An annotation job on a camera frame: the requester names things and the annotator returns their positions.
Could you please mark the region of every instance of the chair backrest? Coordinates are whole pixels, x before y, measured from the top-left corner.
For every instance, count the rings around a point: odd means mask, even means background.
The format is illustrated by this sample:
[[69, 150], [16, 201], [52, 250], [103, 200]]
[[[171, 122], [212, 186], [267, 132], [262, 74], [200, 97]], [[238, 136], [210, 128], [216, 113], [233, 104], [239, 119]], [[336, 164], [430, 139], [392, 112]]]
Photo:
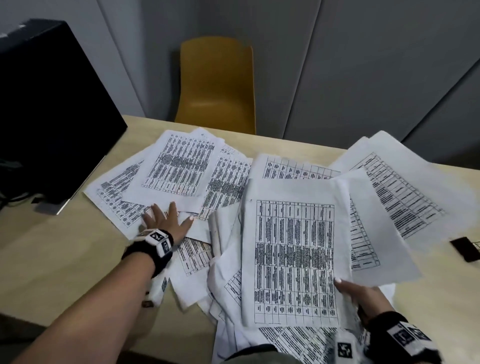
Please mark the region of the chair backrest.
[[252, 48], [222, 36], [187, 40], [180, 49], [180, 80], [188, 98], [235, 97], [254, 105]]

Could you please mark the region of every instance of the wooden desk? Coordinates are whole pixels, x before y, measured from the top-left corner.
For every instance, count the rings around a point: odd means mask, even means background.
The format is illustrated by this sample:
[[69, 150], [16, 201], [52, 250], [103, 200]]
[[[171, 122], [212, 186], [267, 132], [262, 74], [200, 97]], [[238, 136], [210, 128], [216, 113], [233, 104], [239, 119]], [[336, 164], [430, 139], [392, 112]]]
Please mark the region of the wooden desk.
[[[153, 143], [164, 130], [195, 127], [125, 116], [128, 130], [93, 173], [93, 181]], [[248, 157], [265, 152], [328, 165], [342, 149], [211, 130]], [[440, 166], [477, 189], [480, 171]], [[480, 225], [468, 232], [480, 240]], [[119, 261], [126, 238], [83, 194], [58, 216], [29, 203], [0, 212], [0, 312], [48, 326]], [[480, 266], [448, 243], [415, 254], [424, 278], [400, 284], [395, 305], [433, 338], [448, 363], [480, 363]], [[215, 327], [195, 305], [182, 313], [171, 287], [151, 332], [133, 350], [175, 363], [210, 363]]]

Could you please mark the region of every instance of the yellow chair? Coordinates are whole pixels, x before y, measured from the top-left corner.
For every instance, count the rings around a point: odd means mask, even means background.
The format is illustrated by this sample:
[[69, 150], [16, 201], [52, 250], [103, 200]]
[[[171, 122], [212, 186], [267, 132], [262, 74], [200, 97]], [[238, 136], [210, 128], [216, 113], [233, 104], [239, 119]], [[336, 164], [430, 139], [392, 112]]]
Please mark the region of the yellow chair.
[[255, 134], [253, 51], [233, 38], [204, 36], [180, 49], [175, 122]]

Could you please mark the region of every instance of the hand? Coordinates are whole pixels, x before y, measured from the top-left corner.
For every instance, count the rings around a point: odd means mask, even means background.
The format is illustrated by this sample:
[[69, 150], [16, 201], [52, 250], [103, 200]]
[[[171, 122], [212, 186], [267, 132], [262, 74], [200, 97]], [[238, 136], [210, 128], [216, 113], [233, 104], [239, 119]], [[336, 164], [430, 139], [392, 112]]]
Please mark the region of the hand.
[[152, 212], [154, 217], [151, 217], [149, 214], [142, 215], [147, 229], [162, 229], [168, 231], [172, 235], [174, 245], [181, 243], [193, 224], [193, 216], [190, 216], [179, 225], [175, 202], [170, 202], [168, 218], [165, 218], [162, 210], [160, 210], [156, 204], [152, 205]]
[[365, 287], [358, 284], [335, 278], [335, 287], [343, 294], [347, 294], [352, 301], [359, 304], [359, 317], [365, 326], [372, 318], [388, 311], [395, 311], [388, 299], [378, 287]]

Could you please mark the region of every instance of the finger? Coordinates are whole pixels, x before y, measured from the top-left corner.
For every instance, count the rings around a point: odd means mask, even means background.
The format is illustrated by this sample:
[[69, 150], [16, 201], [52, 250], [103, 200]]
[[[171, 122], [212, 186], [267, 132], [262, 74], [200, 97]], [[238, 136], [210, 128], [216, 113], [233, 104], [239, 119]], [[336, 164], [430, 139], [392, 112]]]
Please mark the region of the finger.
[[162, 210], [160, 210], [157, 204], [152, 205], [152, 211], [155, 216], [156, 226], [158, 226], [160, 222], [165, 220], [165, 215], [163, 215]]
[[147, 229], [154, 229], [155, 228], [155, 226], [156, 226], [155, 220], [147, 212], [145, 212], [142, 215], [142, 218], [145, 221], [145, 225], [147, 226]]
[[188, 230], [192, 227], [194, 217], [193, 215], [187, 217], [181, 224], [179, 228], [179, 240], [178, 242], [181, 242], [185, 235], [187, 235]]
[[355, 299], [357, 302], [361, 303], [361, 296], [365, 292], [365, 287], [337, 278], [335, 278], [334, 284], [341, 293], [348, 294], [352, 299]]
[[170, 206], [168, 206], [168, 219], [170, 221], [178, 221], [177, 217], [177, 205], [174, 201], [170, 202]]

